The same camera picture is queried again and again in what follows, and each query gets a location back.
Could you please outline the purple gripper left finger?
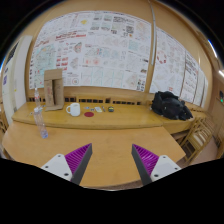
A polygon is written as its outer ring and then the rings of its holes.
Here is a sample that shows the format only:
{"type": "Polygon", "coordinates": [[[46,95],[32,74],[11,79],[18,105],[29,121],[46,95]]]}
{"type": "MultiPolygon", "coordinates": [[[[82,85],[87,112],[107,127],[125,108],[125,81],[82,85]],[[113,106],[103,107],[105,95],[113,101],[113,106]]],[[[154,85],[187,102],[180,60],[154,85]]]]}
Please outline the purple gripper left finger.
{"type": "Polygon", "coordinates": [[[56,154],[42,169],[79,185],[91,156],[92,144],[87,144],[66,155],[56,154]]]}

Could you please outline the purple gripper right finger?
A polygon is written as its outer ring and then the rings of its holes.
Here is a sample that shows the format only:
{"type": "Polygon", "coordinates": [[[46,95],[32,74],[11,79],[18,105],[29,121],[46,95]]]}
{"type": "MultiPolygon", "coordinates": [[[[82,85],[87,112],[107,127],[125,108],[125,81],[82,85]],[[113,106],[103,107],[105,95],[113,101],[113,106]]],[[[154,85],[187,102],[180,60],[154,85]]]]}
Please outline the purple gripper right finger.
{"type": "Polygon", "coordinates": [[[148,185],[180,170],[180,167],[167,155],[158,156],[136,144],[132,145],[132,156],[143,185],[148,185]]]}

